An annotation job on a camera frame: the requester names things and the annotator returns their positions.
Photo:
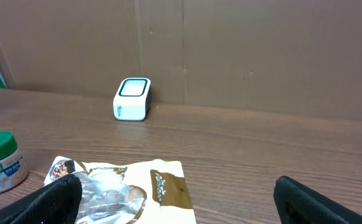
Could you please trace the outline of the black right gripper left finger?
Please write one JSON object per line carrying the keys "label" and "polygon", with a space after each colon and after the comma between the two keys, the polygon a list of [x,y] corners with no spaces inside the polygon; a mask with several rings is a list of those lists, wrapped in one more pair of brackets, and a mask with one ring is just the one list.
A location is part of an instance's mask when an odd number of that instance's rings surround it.
{"label": "black right gripper left finger", "polygon": [[81,181],[69,174],[1,209],[0,224],[74,224],[81,199]]}

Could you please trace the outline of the green lid seasoning jar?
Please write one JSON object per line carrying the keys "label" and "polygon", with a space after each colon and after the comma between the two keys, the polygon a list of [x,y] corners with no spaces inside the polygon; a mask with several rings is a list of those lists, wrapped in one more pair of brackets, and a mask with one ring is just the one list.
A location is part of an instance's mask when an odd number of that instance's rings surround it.
{"label": "green lid seasoning jar", "polygon": [[13,133],[0,131],[0,193],[19,185],[28,175]]}

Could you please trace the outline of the cream brown snack pouch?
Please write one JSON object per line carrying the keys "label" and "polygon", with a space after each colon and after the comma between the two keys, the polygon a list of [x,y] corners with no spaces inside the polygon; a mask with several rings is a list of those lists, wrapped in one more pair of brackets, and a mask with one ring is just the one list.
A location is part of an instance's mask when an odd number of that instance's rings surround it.
{"label": "cream brown snack pouch", "polygon": [[116,166],[57,156],[44,183],[67,174],[82,184],[76,223],[196,224],[179,161],[155,159]]}

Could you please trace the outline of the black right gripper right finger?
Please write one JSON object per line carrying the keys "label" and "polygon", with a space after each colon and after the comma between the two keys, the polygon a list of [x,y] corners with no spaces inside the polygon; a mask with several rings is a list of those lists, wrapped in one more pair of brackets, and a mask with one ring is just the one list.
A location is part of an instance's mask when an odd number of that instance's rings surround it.
{"label": "black right gripper right finger", "polygon": [[362,215],[288,176],[276,180],[274,202],[282,224],[362,224]]}

